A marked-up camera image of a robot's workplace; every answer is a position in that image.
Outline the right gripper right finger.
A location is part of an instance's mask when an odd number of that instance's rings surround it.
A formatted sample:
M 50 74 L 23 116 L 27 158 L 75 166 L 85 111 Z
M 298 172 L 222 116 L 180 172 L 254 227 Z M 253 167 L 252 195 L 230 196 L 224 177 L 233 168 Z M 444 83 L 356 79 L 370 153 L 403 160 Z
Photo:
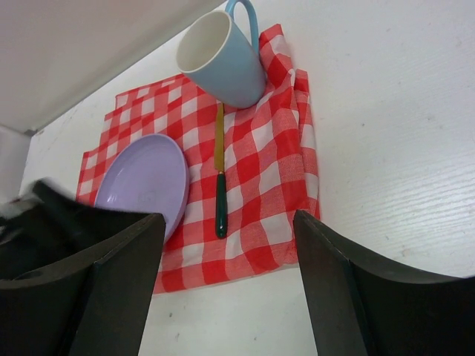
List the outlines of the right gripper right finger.
M 293 226 L 320 355 L 472 355 L 474 279 L 407 266 L 305 211 Z

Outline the light blue mug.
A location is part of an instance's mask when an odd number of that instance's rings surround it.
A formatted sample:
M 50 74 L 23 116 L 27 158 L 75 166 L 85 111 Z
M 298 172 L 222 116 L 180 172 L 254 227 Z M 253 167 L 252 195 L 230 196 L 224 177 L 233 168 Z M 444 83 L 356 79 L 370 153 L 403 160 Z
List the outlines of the light blue mug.
M 224 10 L 202 15 L 186 31 L 177 48 L 179 71 L 225 105 L 249 108 L 263 96 L 266 74 L 259 55 L 258 20 L 250 1 L 245 7 L 251 39 L 235 24 L 237 1 Z

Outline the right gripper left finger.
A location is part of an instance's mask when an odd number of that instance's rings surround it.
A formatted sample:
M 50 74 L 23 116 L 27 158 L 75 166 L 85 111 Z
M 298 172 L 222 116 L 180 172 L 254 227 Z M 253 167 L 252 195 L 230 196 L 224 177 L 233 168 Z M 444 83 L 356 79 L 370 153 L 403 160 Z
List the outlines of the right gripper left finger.
M 149 214 L 114 236 L 1 281 L 2 355 L 137 355 L 166 224 Z

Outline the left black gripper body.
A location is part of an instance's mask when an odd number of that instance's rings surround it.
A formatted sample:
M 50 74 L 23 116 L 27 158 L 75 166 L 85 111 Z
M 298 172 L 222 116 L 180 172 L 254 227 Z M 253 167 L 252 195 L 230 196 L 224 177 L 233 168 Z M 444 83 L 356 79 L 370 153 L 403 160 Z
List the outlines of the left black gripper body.
M 47 180 L 37 180 L 26 194 L 1 204 L 1 279 L 19 279 L 96 245 L 146 216 L 87 205 Z

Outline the red white checkered cloth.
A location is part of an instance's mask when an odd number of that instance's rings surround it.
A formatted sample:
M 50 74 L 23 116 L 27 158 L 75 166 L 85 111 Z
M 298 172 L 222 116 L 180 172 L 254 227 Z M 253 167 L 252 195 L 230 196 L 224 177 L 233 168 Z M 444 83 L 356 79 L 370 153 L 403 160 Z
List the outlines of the red white checkered cloth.
M 136 139 L 165 134 L 183 150 L 189 198 L 164 247 L 154 287 L 158 294 L 292 265 L 298 260 L 295 212 L 320 214 L 308 75 L 293 65 L 279 24 L 260 34 L 259 48 L 267 75 L 263 97 L 245 110 L 225 109 L 226 238 L 214 232 L 218 104 L 184 75 L 118 94 L 98 147 L 83 154 L 76 195 L 92 203 L 113 160 Z

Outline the lilac round plate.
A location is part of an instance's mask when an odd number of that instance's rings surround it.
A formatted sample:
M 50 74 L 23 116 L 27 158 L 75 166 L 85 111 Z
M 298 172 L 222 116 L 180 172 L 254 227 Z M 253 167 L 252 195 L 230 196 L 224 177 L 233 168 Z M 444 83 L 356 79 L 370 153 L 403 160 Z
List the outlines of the lilac round plate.
M 189 168 L 179 145 L 150 134 L 128 145 L 106 171 L 94 205 L 116 211 L 162 214 L 168 242 L 183 218 Z

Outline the gold knife teal handle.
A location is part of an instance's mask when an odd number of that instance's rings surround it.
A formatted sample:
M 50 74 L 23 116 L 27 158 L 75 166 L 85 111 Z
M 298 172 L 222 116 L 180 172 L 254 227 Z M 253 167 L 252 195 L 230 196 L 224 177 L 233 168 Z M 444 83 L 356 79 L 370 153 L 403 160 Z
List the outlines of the gold knife teal handle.
M 228 206 L 226 198 L 226 175 L 224 159 L 224 107 L 217 106 L 214 134 L 214 168 L 217 171 L 215 200 L 215 233 L 220 239 L 227 235 Z

